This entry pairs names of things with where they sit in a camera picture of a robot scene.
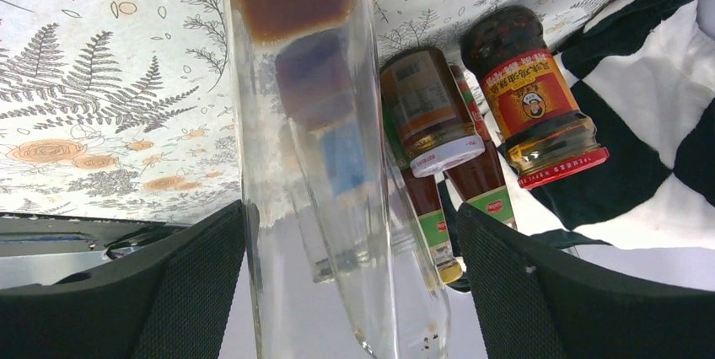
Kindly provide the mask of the glass oil bottle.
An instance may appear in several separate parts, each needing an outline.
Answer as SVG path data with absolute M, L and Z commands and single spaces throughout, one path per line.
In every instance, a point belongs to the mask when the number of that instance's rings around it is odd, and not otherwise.
M 449 299 L 384 144 L 373 0 L 224 0 L 260 358 L 445 358 Z

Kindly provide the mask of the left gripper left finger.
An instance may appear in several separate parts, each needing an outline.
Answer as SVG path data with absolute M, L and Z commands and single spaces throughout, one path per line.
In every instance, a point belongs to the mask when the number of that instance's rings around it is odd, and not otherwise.
M 216 358 L 245 253 L 235 201 L 132 254 L 1 293 L 4 358 Z

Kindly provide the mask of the metal lid shaker jar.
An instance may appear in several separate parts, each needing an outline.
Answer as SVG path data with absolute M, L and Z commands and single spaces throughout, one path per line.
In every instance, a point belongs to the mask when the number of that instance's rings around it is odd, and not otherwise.
M 349 272 L 363 265 L 370 225 L 361 131 L 352 78 L 338 29 L 300 37 L 280 50 L 276 80 L 316 216 L 301 222 L 315 283 L 334 279 L 332 265 Z

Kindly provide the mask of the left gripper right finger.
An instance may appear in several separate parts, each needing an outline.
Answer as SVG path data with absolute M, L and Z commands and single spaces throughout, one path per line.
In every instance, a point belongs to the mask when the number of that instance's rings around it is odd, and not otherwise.
M 605 269 L 470 205 L 457 216 L 490 358 L 711 358 L 714 295 Z

